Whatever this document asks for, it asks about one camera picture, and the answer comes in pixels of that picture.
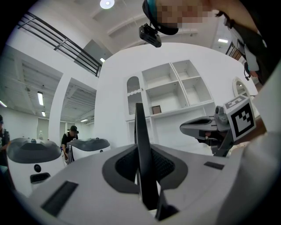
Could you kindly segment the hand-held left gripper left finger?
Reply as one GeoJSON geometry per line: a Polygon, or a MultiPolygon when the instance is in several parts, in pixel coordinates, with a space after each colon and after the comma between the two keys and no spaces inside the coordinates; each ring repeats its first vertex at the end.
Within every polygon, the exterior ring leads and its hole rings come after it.
{"type": "Polygon", "coordinates": [[[137,162],[135,145],[91,155],[69,164],[28,198],[44,225],[154,225],[157,220],[140,201],[139,187],[116,170],[137,162]]]}

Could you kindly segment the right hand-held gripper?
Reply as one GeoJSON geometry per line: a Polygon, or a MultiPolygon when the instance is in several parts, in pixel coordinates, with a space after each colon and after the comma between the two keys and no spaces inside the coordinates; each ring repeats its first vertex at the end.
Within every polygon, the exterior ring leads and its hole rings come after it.
{"type": "Polygon", "coordinates": [[[256,127],[250,98],[238,95],[217,106],[213,116],[203,116],[180,125],[180,131],[211,147],[214,156],[226,157],[236,141],[256,127]]]}

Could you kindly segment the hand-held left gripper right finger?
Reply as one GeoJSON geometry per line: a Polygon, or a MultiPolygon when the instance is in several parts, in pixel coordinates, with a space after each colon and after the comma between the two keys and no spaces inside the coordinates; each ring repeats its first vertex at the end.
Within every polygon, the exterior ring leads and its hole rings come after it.
{"type": "Polygon", "coordinates": [[[235,183],[243,157],[243,148],[235,149],[228,158],[184,152],[158,144],[156,148],[183,160],[187,176],[176,189],[164,190],[168,204],[178,213],[152,225],[232,225],[227,218],[231,210],[224,203],[235,183]]]}

